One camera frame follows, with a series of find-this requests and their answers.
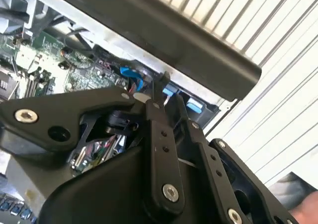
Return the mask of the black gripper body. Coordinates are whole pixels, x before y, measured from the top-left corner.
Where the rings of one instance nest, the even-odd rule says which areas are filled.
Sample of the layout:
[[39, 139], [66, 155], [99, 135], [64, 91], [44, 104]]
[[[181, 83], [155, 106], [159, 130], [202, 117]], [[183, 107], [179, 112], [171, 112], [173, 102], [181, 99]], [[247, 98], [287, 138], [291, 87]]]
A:
[[185, 197], [181, 215], [162, 214], [152, 218], [143, 201], [144, 151], [133, 148], [106, 163], [60, 185], [45, 201], [39, 213], [41, 224], [231, 224], [234, 209], [244, 224], [247, 216], [236, 198], [221, 204], [206, 193], [199, 170], [180, 160]]

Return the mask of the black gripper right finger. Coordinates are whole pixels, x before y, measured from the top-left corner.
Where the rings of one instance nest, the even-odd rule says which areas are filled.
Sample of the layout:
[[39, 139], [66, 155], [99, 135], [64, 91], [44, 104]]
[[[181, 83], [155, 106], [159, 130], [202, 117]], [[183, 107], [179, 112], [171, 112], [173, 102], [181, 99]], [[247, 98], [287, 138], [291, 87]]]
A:
[[297, 223], [226, 142], [206, 140], [199, 125], [188, 118], [181, 95], [175, 94], [173, 103], [178, 156], [198, 169], [205, 211], [212, 223]]

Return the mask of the person's hand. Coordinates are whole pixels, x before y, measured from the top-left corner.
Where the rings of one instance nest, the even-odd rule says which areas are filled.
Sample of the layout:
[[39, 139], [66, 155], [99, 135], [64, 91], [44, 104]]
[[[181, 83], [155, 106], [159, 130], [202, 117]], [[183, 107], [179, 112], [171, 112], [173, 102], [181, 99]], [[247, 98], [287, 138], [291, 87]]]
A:
[[290, 213], [299, 224], [318, 224], [318, 192], [309, 194]]

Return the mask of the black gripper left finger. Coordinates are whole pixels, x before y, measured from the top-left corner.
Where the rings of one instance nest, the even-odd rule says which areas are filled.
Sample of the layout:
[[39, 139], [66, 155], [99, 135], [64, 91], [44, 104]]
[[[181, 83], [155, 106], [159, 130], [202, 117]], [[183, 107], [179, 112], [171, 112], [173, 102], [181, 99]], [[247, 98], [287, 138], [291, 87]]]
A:
[[185, 199], [163, 87], [136, 100], [119, 87], [9, 100], [0, 105], [0, 147], [39, 166], [56, 169], [88, 141], [110, 135], [145, 143], [143, 202], [151, 216], [178, 216]]

